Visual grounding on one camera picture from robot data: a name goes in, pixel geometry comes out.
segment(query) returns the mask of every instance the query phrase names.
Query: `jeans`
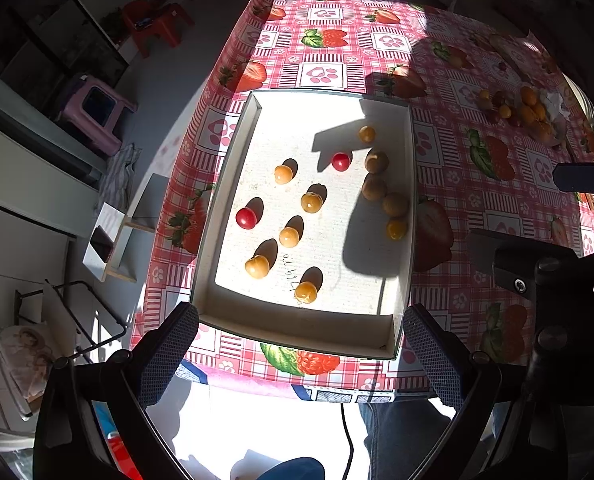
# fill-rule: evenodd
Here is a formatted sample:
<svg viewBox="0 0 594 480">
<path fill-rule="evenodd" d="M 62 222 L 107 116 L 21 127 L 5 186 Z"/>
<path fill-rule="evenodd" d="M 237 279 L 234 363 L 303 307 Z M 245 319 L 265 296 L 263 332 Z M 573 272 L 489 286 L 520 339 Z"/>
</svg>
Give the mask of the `jeans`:
<svg viewBox="0 0 594 480">
<path fill-rule="evenodd" d="M 405 480 L 422 463 L 450 423 L 428 400 L 360 404 L 371 457 L 369 480 Z"/>
</svg>

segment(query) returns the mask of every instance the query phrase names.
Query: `red cherry tomato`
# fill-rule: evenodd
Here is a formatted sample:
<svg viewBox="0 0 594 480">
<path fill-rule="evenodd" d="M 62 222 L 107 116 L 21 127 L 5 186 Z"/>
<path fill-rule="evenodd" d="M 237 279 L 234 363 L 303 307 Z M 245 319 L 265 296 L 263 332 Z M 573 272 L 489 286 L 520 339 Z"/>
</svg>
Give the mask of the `red cherry tomato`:
<svg viewBox="0 0 594 480">
<path fill-rule="evenodd" d="M 337 171 L 346 171 L 350 166 L 350 157 L 347 153 L 335 153 L 330 160 L 330 164 L 332 164 L 333 168 Z"/>
<path fill-rule="evenodd" d="M 242 229 L 252 229 L 257 225 L 257 215 L 250 207 L 242 207 L 235 215 L 235 222 Z"/>
</svg>

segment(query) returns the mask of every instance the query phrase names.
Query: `screw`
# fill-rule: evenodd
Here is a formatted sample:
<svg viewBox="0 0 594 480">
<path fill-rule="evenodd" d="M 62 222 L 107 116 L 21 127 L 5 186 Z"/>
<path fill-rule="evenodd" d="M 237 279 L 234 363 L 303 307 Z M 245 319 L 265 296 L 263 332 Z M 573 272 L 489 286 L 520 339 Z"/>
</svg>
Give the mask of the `screw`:
<svg viewBox="0 0 594 480">
<path fill-rule="evenodd" d="M 559 268 L 560 261 L 557 258 L 546 257 L 539 260 L 537 267 L 544 272 L 553 272 Z"/>
<path fill-rule="evenodd" d="M 119 350 L 115 351 L 108 360 L 114 363 L 124 363 L 128 361 L 132 355 L 133 353 L 130 350 L 120 348 Z"/>
<path fill-rule="evenodd" d="M 62 368 L 66 368 L 67 364 L 68 358 L 60 357 L 57 361 L 55 361 L 55 364 L 53 364 L 53 368 L 56 368 L 56 370 L 61 370 Z"/>
<path fill-rule="evenodd" d="M 568 332 L 560 325 L 550 325 L 541 329 L 537 341 L 545 350 L 561 350 L 568 343 Z"/>
<path fill-rule="evenodd" d="M 523 294 L 524 292 L 526 292 L 526 284 L 523 282 L 523 280 L 520 280 L 519 278 L 514 280 L 514 288 L 517 292 L 519 292 L 519 294 Z"/>
<path fill-rule="evenodd" d="M 490 363 L 490 356 L 486 352 L 472 352 L 470 358 L 478 365 L 487 365 Z"/>
</svg>

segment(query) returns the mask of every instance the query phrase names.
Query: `striped towel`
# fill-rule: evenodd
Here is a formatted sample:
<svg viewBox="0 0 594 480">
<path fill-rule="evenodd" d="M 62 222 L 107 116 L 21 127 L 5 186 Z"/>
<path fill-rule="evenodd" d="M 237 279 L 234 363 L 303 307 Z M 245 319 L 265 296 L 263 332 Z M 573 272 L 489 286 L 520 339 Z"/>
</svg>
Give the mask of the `striped towel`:
<svg viewBox="0 0 594 480">
<path fill-rule="evenodd" d="M 115 209 L 126 211 L 133 185 L 133 166 L 139 158 L 141 148 L 131 142 L 108 159 L 106 174 L 100 180 L 100 196 L 95 206 L 95 218 L 100 214 L 104 202 Z"/>
</svg>

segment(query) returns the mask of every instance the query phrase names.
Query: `brown round fruit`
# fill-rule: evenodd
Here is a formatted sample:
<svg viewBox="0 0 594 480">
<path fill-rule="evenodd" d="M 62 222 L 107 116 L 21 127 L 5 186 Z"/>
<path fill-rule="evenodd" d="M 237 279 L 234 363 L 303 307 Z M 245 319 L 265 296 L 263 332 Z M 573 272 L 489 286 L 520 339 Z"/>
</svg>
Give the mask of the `brown round fruit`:
<svg viewBox="0 0 594 480">
<path fill-rule="evenodd" d="M 509 119 L 512 115 L 512 110 L 510 110 L 508 105 L 501 105 L 497 111 L 499 112 L 499 115 L 501 115 L 502 119 Z"/>
<path fill-rule="evenodd" d="M 316 213 L 321 209 L 324 201 L 322 200 L 321 196 L 317 193 L 313 193 L 309 191 L 308 193 L 304 193 L 301 196 L 301 208 L 306 213 Z"/>
<path fill-rule="evenodd" d="M 508 124 L 515 128 L 519 128 L 522 125 L 522 120 L 519 118 L 518 115 L 513 114 L 508 118 Z"/>
<path fill-rule="evenodd" d="M 461 57 L 454 55 L 448 58 L 448 63 L 450 63 L 450 66 L 453 68 L 461 68 L 463 66 L 463 60 Z"/>
<path fill-rule="evenodd" d="M 288 184 L 293 179 L 293 170 L 288 166 L 277 166 L 275 168 L 275 182 L 277 184 Z"/>
<path fill-rule="evenodd" d="M 267 276 L 268 271 L 270 270 L 270 264 L 268 263 L 266 256 L 262 256 L 261 254 L 253 256 L 250 260 L 247 260 L 244 267 L 246 272 L 257 280 Z"/>
<path fill-rule="evenodd" d="M 372 174 L 382 173 L 386 170 L 388 164 L 388 155 L 384 152 L 373 152 L 372 150 L 368 152 L 366 160 L 363 161 L 366 171 Z"/>
<path fill-rule="evenodd" d="M 548 123 L 535 121 L 530 125 L 530 132 L 535 140 L 541 142 L 541 144 L 544 144 L 545 146 L 551 146 L 555 141 L 552 126 Z"/>
<path fill-rule="evenodd" d="M 391 218 L 386 224 L 386 234 L 391 240 L 401 240 L 407 231 L 408 224 L 403 218 Z"/>
<path fill-rule="evenodd" d="M 299 233 L 294 227 L 284 227 L 279 231 L 279 243 L 284 247 L 293 248 L 299 243 Z"/>
<path fill-rule="evenodd" d="M 521 105 L 519 107 L 519 117 L 522 118 L 524 126 L 530 126 L 537 120 L 535 112 L 532 111 L 532 108 L 526 105 Z"/>
<path fill-rule="evenodd" d="M 488 110 L 486 112 L 486 118 L 489 123 L 497 124 L 501 120 L 501 115 L 499 115 L 497 110 Z"/>
<path fill-rule="evenodd" d="M 546 109 L 543 107 L 543 104 L 536 103 L 531 106 L 532 111 L 535 112 L 535 117 L 538 121 L 545 121 L 546 120 Z"/>
<path fill-rule="evenodd" d="M 528 106 L 535 106 L 537 104 L 537 94 L 535 93 L 535 90 L 529 86 L 522 86 L 519 95 L 522 98 L 523 104 Z"/>
<path fill-rule="evenodd" d="M 490 101 L 490 99 L 482 99 L 481 97 L 477 98 L 477 108 L 479 108 L 480 110 L 492 110 L 493 109 L 493 104 Z"/>
<path fill-rule="evenodd" d="M 404 216 L 408 212 L 408 207 L 410 202 L 401 193 L 388 193 L 381 203 L 381 208 L 391 218 Z"/>
<path fill-rule="evenodd" d="M 503 90 L 497 90 L 491 101 L 494 106 L 500 107 L 501 105 L 506 104 L 506 94 L 504 94 Z"/>
<path fill-rule="evenodd" d="M 388 188 L 380 176 L 369 174 L 363 181 L 362 195 L 366 200 L 375 202 L 386 196 Z"/>
<path fill-rule="evenodd" d="M 317 299 L 317 287 L 311 282 L 301 282 L 295 288 L 295 298 L 302 303 L 312 303 Z"/>
<path fill-rule="evenodd" d="M 375 129 L 372 126 L 362 126 L 359 129 L 359 138 L 362 139 L 362 142 L 373 142 L 375 135 Z"/>
</svg>

